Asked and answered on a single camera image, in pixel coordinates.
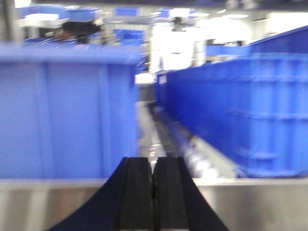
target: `ceiling light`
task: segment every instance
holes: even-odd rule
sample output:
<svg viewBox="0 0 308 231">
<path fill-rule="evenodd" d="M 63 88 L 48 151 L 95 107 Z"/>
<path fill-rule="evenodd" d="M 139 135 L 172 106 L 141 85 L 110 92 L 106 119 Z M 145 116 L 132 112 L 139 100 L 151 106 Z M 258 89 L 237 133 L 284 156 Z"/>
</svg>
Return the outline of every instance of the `ceiling light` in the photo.
<svg viewBox="0 0 308 231">
<path fill-rule="evenodd" d="M 14 0 L 16 8 L 22 8 L 29 6 L 31 4 L 31 0 Z"/>
<path fill-rule="evenodd" d="M 161 14 L 161 12 L 159 12 L 159 11 L 156 11 L 156 12 L 152 12 L 152 13 L 150 13 L 151 15 L 158 15 L 158 14 Z"/>
<path fill-rule="evenodd" d="M 226 9 L 223 9 L 221 11 L 218 11 L 217 13 L 225 13 L 226 12 Z"/>
<path fill-rule="evenodd" d="M 189 16 L 205 17 L 209 15 L 210 15 L 209 13 L 191 13 Z"/>
<path fill-rule="evenodd" d="M 229 18 L 246 18 L 249 15 L 247 15 L 247 14 L 228 14 L 226 16 L 229 17 Z"/>
</svg>

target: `stainless steel panel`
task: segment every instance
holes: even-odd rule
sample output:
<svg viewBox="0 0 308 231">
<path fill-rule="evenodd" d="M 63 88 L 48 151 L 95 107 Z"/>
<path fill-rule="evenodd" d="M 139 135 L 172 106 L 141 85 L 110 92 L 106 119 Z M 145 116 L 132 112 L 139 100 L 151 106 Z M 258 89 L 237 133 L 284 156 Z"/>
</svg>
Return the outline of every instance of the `stainless steel panel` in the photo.
<svg viewBox="0 0 308 231">
<path fill-rule="evenodd" d="M 308 230 L 307 179 L 195 182 L 231 231 Z"/>
<path fill-rule="evenodd" d="M 0 230 L 42 231 L 64 219 L 104 183 L 1 181 Z M 230 231 L 307 231 L 308 180 L 195 179 Z"/>
<path fill-rule="evenodd" d="M 105 180 L 1 180 L 0 231 L 42 231 L 87 201 Z"/>
</svg>

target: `blue container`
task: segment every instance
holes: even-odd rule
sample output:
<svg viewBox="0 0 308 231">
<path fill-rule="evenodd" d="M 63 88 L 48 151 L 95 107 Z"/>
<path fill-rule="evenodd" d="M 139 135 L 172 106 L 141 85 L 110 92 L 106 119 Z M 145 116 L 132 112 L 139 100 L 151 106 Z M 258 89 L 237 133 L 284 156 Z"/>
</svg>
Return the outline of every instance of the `blue container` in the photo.
<svg viewBox="0 0 308 231">
<path fill-rule="evenodd" d="M 51 38 L 31 38 L 31 39 L 28 38 L 24 40 L 23 42 L 30 43 L 30 44 L 43 44 L 49 41 L 51 41 Z"/>
<path fill-rule="evenodd" d="M 161 17 L 161 18 L 170 18 L 171 15 L 170 15 L 170 11 L 172 9 L 167 9 L 167 8 L 162 8 L 159 10 L 159 12 L 161 12 L 161 14 L 158 15 L 158 17 Z"/>
<path fill-rule="evenodd" d="M 98 8 L 69 9 L 69 18 L 73 22 L 88 22 L 98 18 Z"/>
<path fill-rule="evenodd" d="M 0 44 L 0 178 L 106 178 L 136 156 L 140 53 Z"/>
<path fill-rule="evenodd" d="M 308 53 L 308 26 L 303 26 L 250 44 L 251 53 Z"/>
<path fill-rule="evenodd" d="M 115 15 L 116 16 L 140 16 L 141 9 L 140 7 L 116 7 Z"/>
<path fill-rule="evenodd" d="M 64 19 L 69 17 L 69 13 L 67 8 L 62 5 L 31 5 L 27 7 L 17 8 L 19 18 L 25 18 L 26 15 L 34 14 L 34 13 L 50 13 L 50 14 L 58 14 L 59 19 Z"/>
<path fill-rule="evenodd" d="M 23 18 L 25 18 L 26 15 L 33 14 L 33 12 L 35 12 L 34 8 L 35 8 L 34 6 L 16 8 L 18 18 L 23 19 Z"/>
<path fill-rule="evenodd" d="M 158 103 L 249 177 L 307 176 L 307 72 L 308 55 L 255 54 L 159 76 Z"/>
<path fill-rule="evenodd" d="M 125 30 L 118 31 L 122 46 L 141 46 L 144 43 L 144 30 Z"/>
<path fill-rule="evenodd" d="M 206 46 L 207 56 L 228 56 L 228 57 L 246 57 L 249 55 L 249 46 Z"/>
</svg>

